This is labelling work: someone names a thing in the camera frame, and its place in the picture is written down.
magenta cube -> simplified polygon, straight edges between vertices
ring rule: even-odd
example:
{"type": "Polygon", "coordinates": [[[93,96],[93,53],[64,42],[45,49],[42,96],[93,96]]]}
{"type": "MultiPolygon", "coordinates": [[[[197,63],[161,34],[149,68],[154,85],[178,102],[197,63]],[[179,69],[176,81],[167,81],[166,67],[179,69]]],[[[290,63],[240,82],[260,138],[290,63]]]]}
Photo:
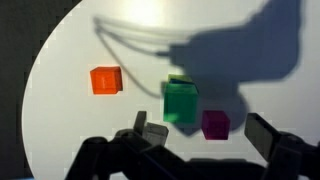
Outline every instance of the magenta cube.
{"type": "Polygon", "coordinates": [[[201,128],[206,140],[227,140],[230,120],[223,111],[203,111],[201,128]]]}

dark background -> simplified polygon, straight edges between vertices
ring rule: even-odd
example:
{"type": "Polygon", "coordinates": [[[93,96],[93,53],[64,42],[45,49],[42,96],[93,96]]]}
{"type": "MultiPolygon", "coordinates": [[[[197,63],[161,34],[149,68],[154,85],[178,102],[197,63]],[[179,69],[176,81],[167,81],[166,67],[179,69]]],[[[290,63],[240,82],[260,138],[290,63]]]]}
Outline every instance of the dark background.
{"type": "Polygon", "coordinates": [[[0,179],[31,177],[21,107],[32,64],[50,33],[81,0],[0,0],[0,179]]]}

orange cube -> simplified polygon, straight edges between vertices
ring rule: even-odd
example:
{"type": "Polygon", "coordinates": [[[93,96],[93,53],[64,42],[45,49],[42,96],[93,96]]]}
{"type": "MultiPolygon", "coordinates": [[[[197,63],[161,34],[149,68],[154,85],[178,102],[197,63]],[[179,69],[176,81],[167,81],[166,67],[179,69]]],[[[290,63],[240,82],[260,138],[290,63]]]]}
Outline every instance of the orange cube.
{"type": "Polygon", "coordinates": [[[97,67],[90,71],[93,94],[117,94],[122,91],[120,67],[97,67]]]}

cube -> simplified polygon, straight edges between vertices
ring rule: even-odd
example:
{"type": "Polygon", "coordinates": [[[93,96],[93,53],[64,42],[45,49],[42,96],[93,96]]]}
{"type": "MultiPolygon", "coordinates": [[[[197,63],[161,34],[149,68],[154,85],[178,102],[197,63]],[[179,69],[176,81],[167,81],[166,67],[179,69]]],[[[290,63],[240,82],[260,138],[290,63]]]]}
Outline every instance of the cube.
{"type": "Polygon", "coordinates": [[[170,79],[170,84],[193,84],[193,82],[181,81],[177,79],[170,79]]]}
{"type": "Polygon", "coordinates": [[[206,140],[227,140],[230,120],[223,111],[204,111],[201,128],[206,140]]]}
{"type": "Polygon", "coordinates": [[[116,94],[122,91],[120,67],[97,67],[90,71],[93,94],[116,94]]]}
{"type": "Polygon", "coordinates": [[[189,76],[186,76],[186,75],[169,74],[168,75],[168,81],[170,82],[170,80],[179,80],[179,81],[193,83],[192,79],[189,76]]]}
{"type": "Polygon", "coordinates": [[[164,97],[165,122],[194,123],[198,91],[194,84],[166,84],[164,97]]]}
{"type": "Polygon", "coordinates": [[[165,145],[169,130],[165,126],[147,123],[143,129],[142,137],[152,145],[165,145]]]}

green cube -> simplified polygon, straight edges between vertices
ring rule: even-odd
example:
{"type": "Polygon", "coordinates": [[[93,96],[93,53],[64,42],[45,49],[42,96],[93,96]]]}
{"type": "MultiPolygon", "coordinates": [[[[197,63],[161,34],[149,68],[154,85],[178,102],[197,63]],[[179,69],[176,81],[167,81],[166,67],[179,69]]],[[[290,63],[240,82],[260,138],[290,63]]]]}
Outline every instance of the green cube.
{"type": "Polygon", "coordinates": [[[171,79],[176,79],[176,80],[185,81],[185,82],[192,82],[192,79],[186,75],[169,74],[168,82],[170,82],[171,79]]]}
{"type": "Polygon", "coordinates": [[[172,123],[194,123],[198,92],[193,84],[166,84],[163,120],[172,123]]]}

